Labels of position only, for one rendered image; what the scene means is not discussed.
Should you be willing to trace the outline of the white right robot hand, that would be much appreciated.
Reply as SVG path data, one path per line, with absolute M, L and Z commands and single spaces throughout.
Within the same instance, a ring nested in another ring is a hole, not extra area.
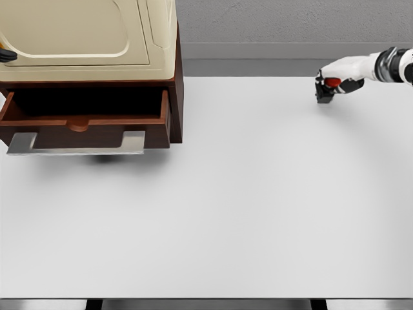
M 320 68 L 316 78 L 338 78 L 341 84 L 334 90 L 334 95 L 349 94 L 362 88 L 365 80 L 370 79 L 370 69 L 368 56 L 348 56 Z

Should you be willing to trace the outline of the brown cabinet with cream top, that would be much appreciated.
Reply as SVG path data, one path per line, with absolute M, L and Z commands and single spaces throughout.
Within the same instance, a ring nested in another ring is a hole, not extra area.
M 15 88 L 164 88 L 183 140 L 176 0 L 0 0 L 0 94 Z

